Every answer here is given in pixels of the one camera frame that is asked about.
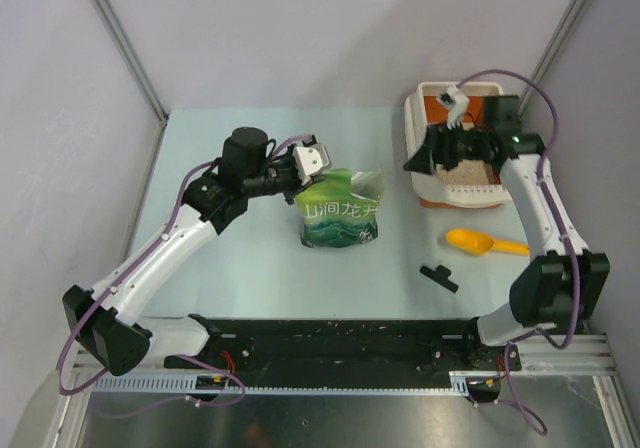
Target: yellow scoop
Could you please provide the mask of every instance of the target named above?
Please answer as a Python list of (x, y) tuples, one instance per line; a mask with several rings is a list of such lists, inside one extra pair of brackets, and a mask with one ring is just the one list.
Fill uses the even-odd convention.
[(486, 233), (471, 230), (451, 230), (447, 241), (472, 255), (482, 256), (490, 251), (501, 251), (514, 255), (529, 256), (529, 247), (514, 241), (496, 240)]

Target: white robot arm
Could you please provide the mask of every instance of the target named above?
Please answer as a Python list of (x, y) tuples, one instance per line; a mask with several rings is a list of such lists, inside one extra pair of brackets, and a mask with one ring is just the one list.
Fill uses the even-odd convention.
[(531, 264), (511, 286), (508, 302), (478, 319), (480, 341), (501, 346), (535, 329), (562, 326), (571, 331), (579, 318), (591, 316), (609, 261), (604, 254), (589, 252), (571, 223), (540, 136), (500, 134), (490, 126), (465, 130), (466, 96), (450, 87), (439, 101), (453, 115), (447, 123), (427, 127), (422, 145), (405, 169), (435, 174), (436, 166), (451, 170), (462, 160), (490, 164), (511, 194), (531, 251)]
[(275, 147), (257, 128), (236, 129), (220, 159), (197, 166), (185, 177), (169, 220), (144, 246), (91, 290), (73, 286), (65, 293), (72, 331), (66, 351), (76, 339), (113, 375), (122, 375), (142, 360), (195, 355), (204, 347), (209, 335), (194, 319), (141, 315), (187, 258), (247, 210), (249, 199), (283, 193), (291, 204), (331, 166), (326, 149), (313, 136), (301, 146), (289, 145), (279, 156), (285, 147), (267, 153), (271, 143)]

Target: snack bag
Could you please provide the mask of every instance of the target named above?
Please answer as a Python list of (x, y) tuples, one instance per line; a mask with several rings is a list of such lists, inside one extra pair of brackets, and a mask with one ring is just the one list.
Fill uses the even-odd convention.
[(376, 212), (384, 192), (382, 170), (329, 170), (324, 181), (296, 197), (302, 213), (300, 240), (311, 248), (344, 248), (378, 237)]

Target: white wall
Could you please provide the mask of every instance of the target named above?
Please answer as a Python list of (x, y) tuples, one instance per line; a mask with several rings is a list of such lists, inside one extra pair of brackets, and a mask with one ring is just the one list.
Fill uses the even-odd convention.
[[(544, 86), (561, 133), (551, 156), (558, 190), (611, 274), (593, 317), (606, 331), (636, 416), (640, 416), (640, 17), (637, 0), (594, 0)], [(536, 100), (528, 127), (548, 134)]]
[(158, 126), (89, 0), (0, 1), (0, 446), (122, 255)]
[(388, 106), (425, 80), (532, 73), (570, 0), (111, 1), (160, 98), (216, 108)]

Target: purple cable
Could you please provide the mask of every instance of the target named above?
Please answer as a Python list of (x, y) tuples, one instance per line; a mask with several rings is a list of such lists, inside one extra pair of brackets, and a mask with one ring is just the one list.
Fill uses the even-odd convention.
[[(530, 80), (529, 78), (522, 76), (518, 73), (515, 73), (513, 71), (508, 71), (508, 70), (501, 70), (501, 69), (490, 69), (490, 70), (483, 70), (480, 71), (478, 73), (475, 73), (471, 76), (468, 76), (466, 78), (464, 78), (462, 81), (460, 81), (456, 86), (458, 88), (462, 87), (464, 84), (466, 84), (467, 82), (471, 81), (471, 80), (475, 80), (476, 78), (479, 78), (481, 76), (484, 75), (490, 75), (490, 74), (498, 74), (498, 75), (506, 75), (506, 76), (510, 76), (512, 78), (516, 78), (520, 81), (525, 82), (527, 85), (529, 85), (531, 88), (533, 88), (534, 90), (536, 90), (540, 96), (542, 96), (542, 98), (544, 99), (544, 101), (547, 103), (547, 105), (549, 106), (549, 110), (551, 111), (551, 118), (553, 119), (553, 130), (551, 132), (551, 138), (549, 139), (549, 142), (547, 144), (547, 148), (544, 150), (544, 152), (542, 153), (542, 156), (540, 156), (540, 159), (538, 160), (538, 164), (536, 167), (536, 175), (538, 177), (538, 185), (540, 186), (540, 190), (542, 191), (542, 194), (547, 202), (547, 205), (549, 206), (549, 211), (551, 211), (551, 215), (553, 216), (553, 219), (558, 227), (558, 231), (560, 232), (560, 238), (562, 240), (562, 243), (564, 244), (565, 250), (567, 252), (567, 254), (569, 255), (569, 259), (571, 260), (571, 271), (572, 271), (572, 275), (573, 275), (573, 306), (571, 308), (571, 319), (569, 322), (569, 329), (567, 331), (567, 334), (564, 338), (564, 340), (562, 341), (562, 343), (556, 343), (555, 340), (553, 340), (553, 338), (551, 338), (551, 336), (545, 332), (544, 330), (539, 330), (539, 329), (535, 329), (529, 333), (526, 333), (520, 337), (514, 338), (513, 340), (510, 340), (507, 345), (505, 346), (505, 350), (504, 350), (504, 360), (505, 360), (505, 371), (507, 374), (507, 383), (509, 383), (509, 387), (511, 388), (511, 393), (513, 394), (513, 402), (516, 405), (516, 407), (518, 408), (518, 410), (520, 411), (520, 413), (522, 414), (523, 418), (525, 419), (525, 421), (527, 422), (527, 424), (539, 435), (541, 436), (545, 436), (547, 434), (547, 427), (544, 425), (544, 423), (542, 423), (542, 420), (540, 419), (540, 417), (538, 417), (535, 413), (533, 413), (531, 410), (529, 410), (526, 406), (524, 406), (522, 404), (522, 402), (520, 401), (520, 398), (518, 396), (517, 391), (515, 390), (514, 384), (513, 384), (513, 380), (511, 378), (511, 373), (509, 371), (509, 352), (511, 350), (511, 346), (519, 341), (522, 340), (526, 340), (527, 338), (530, 338), (533, 335), (536, 334), (541, 334), (542, 336), (545, 337), (545, 339), (551, 344), (551, 346), (553, 346), (556, 349), (559, 350), (563, 350), (565, 348), (567, 348), (571, 342), (573, 341), (573, 335), (576, 331), (576, 327), (578, 326), (578, 318), (580, 315), (580, 267), (578, 265), (578, 257), (576, 255), (576, 252), (573, 248), (573, 245), (571, 244), (571, 240), (569, 239), (569, 233), (567, 231), (567, 227), (564, 224), (564, 221), (562, 220), (562, 216), (560, 215), (560, 210), (558, 208), (558, 206), (556, 205), (556, 202), (554, 201), (553, 197), (551, 196), (551, 191), (549, 190), (549, 187), (547, 186), (546, 181), (544, 180), (544, 164), (545, 162), (548, 160), (549, 158), (549, 153), (551, 152), (551, 150), (553, 149), (553, 146), (556, 143), (556, 140), (558, 139), (558, 131), (559, 131), (559, 127), (560, 127), (560, 123), (558, 121), (558, 112), (556, 111), (556, 107), (553, 104), (553, 102), (551, 101), (551, 98), (549, 97), (549, 95), (542, 89), (542, 87), (540, 85), (538, 85), (537, 83), (535, 83), (534, 81)], [(536, 418), (536, 420), (538, 420), (538, 422), (540, 423), (540, 426), (542, 428), (538, 428), (535, 423), (533, 422), (533, 420), (531, 419), (530, 414)]]
[(235, 405), (236, 403), (240, 402), (246, 395), (247, 393), (247, 388), (244, 385), (244, 383), (242, 383), (242, 381), (240, 381), (239, 378), (235, 377), (234, 375), (232, 375), (231, 373), (227, 373), (226, 371), (220, 370), (218, 368), (216, 368), (215, 366), (211, 366), (208, 365), (206, 363), (203, 363), (202, 361), (196, 360), (195, 358), (192, 358), (190, 356), (187, 355), (176, 355), (178, 358), (182, 358), (185, 361), (188, 361), (189, 363), (193, 363), (194, 365), (197, 365), (201, 368), (204, 368), (206, 370), (212, 371), (213, 373), (218, 373), (222, 376), (226, 376), (227, 378), (229, 378), (231, 381), (233, 381), (236, 385), (238, 385), (240, 387), (241, 393), (238, 397), (234, 398), (233, 400), (229, 400), (229, 401), (225, 401), (225, 402), (221, 402), (221, 403), (215, 403), (213, 401), (203, 401), (203, 400), (199, 400), (197, 398), (192, 398), (188, 395), (176, 395), (176, 396), (169, 396), (167, 398), (163, 398), (161, 400), (156, 401), (155, 403), (151, 403), (150, 405), (147, 405), (143, 408), (139, 408), (137, 410), (134, 411), (130, 411), (129, 413), (121, 413), (121, 414), (111, 414), (111, 413), (105, 413), (102, 408), (100, 408), (100, 406), (96, 403), (95, 404), (95, 410), (96, 412), (102, 416), (103, 418), (107, 418), (109, 420), (126, 420), (128, 418), (133, 418), (135, 416), (138, 415), (142, 415), (144, 413), (147, 413), (148, 411), (151, 411), (155, 408), (158, 408), (159, 406), (162, 405), (166, 405), (167, 403), (172, 403), (174, 401), (190, 401), (192, 403), (194, 403), (197, 406), (211, 406), (211, 407), (223, 407), (223, 406), (231, 406), (231, 405)]
[[(509, 406), (514, 406), (515, 408), (517, 408), (518, 411), (520, 411), (520, 413), (522, 414), (524, 421), (527, 422), (527, 425), (529, 425), (533, 431), (535, 431), (540, 436), (547, 436), (547, 433), (549, 431), (547, 430), (547, 427), (544, 424), (544, 421), (542, 421), (542, 419), (537, 414), (535, 414), (532, 410), (524, 406), (522, 401), (520, 401), (520, 395), (518, 394), (516, 387), (513, 383), (513, 378), (511, 377), (511, 369), (509, 368), (509, 354), (511, 353), (511, 347), (515, 343), (526, 340), (527, 338), (531, 338), (535, 334), (536, 334), (535, 331), (530, 331), (529, 333), (526, 333), (522, 336), (514, 338), (513, 340), (510, 340), (504, 347), (504, 360), (505, 360), (504, 371), (507, 375), (507, 383), (509, 384), (509, 388), (511, 389), (511, 395), (513, 396), (513, 401), (507, 403), (507, 400), (505, 400), (504, 403), (507, 403), (509, 404)], [(534, 421), (531, 419), (532, 416), (538, 421), (538, 423), (540, 424), (540, 427), (538, 427), (534, 423)]]
[(295, 135), (295, 136), (292, 136), (291, 138), (287, 138), (282, 143), (280, 143), (275, 150), (273, 150), (273, 153), (271, 154), (271, 158), (275, 158), (276, 156), (278, 156), (278, 154), (280, 154), (280, 152), (284, 150), (286, 147), (288, 147), (289, 145), (296, 143), (298, 141), (308, 140), (311, 138), (311, 136), (312, 135)]
[[(518, 406), (518, 404), (515, 401), (511, 401), (511, 400), (496, 400), (496, 401), (487, 401), (487, 402), (479, 403), (473, 398), (471, 393), (469, 393), (469, 401), (477, 406), (510, 406), (511, 408), (520, 411), (520, 407)], [(547, 434), (549, 433), (549, 430), (547, 429), (547, 425), (544, 423), (542, 418), (540, 418), (540, 416), (538, 416), (536, 412), (534, 412), (531, 408), (527, 406), (522, 405), (522, 409), (526, 413), (531, 415), (533, 418), (535, 418), (535, 420), (538, 422), (538, 424), (540, 425), (540, 432), (539, 432), (540, 436), (547, 436)]]
[[(178, 211), (180, 210), (180, 206), (182, 205), (182, 197), (184, 195), (184, 191), (187, 189), (187, 184), (189, 183), (189, 180), (191, 179), (191, 177), (196, 172), (202, 170), (203, 168), (208, 168), (210, 166), (211, 167), (215, 167), (218, 164), (218, 161), (219, 161), (219, 159), (217, 158), (217, 159), (215, 159), (213, 161), (208, 161), (206, 163), (202, 163), (202, 164), (196, 166), (195, 168), (192, 168), (191, 170), (189, 170), (189, 172), (183, 178), (182, 183), (180, 184), (180, 190), (178, 191), (178, 196), (177, 196), (176, 202), (175, 202), (175, 204), (173, 206), (173, 211), (171, 212), (171, 215), (169, 216), (169, 221), (167, 222), (167, 226), (165, 226), (164, 230), (162, 231), (162, 235), (165, 235), (165, 234), (167, 234), (167, 233), (169, 233), (171, 231), (171, 228), (173, 227), (173, 223), (176, 221), (176, 218), (178, 216)], [(142, 264), (156, 250), (156, 248), (158, 248), (158, 246), (160, 246), (160, 244), (162, 242), (163, 242), (162, 236), (158, 237), (158, 239), (156, 239), (151, 245), (149, 245), (149, 247), (146, 250), (144, 250), (144, 252), (138, 258), (136, 258), (126, 269), (124, 269), (122, 271), (122, 273), (120, 273), (115, 280), (113, 280), (113, 283), (111, 284), (110, 288), (115, 288), (118, 285), (120, 285), (131, 273), (133, 273), (133, 271), (138, 266), (140, 266), (140, 264)], [(100, 305), (102, 305), (104, 300), (106, 300), (112, 294), (110, 288), (106, 289), (96, 299), (96, 301), (93, 302), (93, 304), (84, 313), (84, 315), (82, 315), (82, 317), (80, 317), (80, 320), (78, 320), (78, 323), (76, 323), (76, 326), (74, 326), (73, 329), (71, 330), (71, 333), (69, 334), (69, 337), (67, 338), (67, 341), (65, 342), (64, 346), (62, 347), (62, 351), (60, 352), (60, 356), (58, 357), (58, 362), (56, 363), (56, 371), (58, 373), (60, 373), (60, 375), (62, 375), (62, 368), (64, 367), (64, 363), (65, 363), (65, 361), (67, 359), (67, 356), (69, 355), (69, 351), (71, 350), (71, 346), (73, 346), (73, 342), (75, 341), (75, 339), (80, 334), (80, 331), (82, 330), (82, 328), (84, 328), (84, 325), (87, 324), (87, 321), (89, 320), (89, 318), (91, 318), (91, 316), (96, 312), (98, 307)], [(71, 390), (69, 390), (69, 389), (65, 388), (64, 386), (62, 386), (62, 379), (60, 379), (59, 392), (60, 392), (61, 395), (64, 395), (64, 396), (72, 396), (72, 395), (75, 395), (77, 393), (80, 393), (81, 391), (85, 390), (89, 386), (93, 385), (100, 378), (102, 378), (102, 376), (104, 376), (104, 374), (106, 372), (107, 372), (107, 370), (105, 368), (105, 369), (101, 370), (100, 372), (98, 372), (93, 378), (91, 378), (89, 381), (87, 381), (83, 385), (78, 386), (76, 388), (73, 388)]]

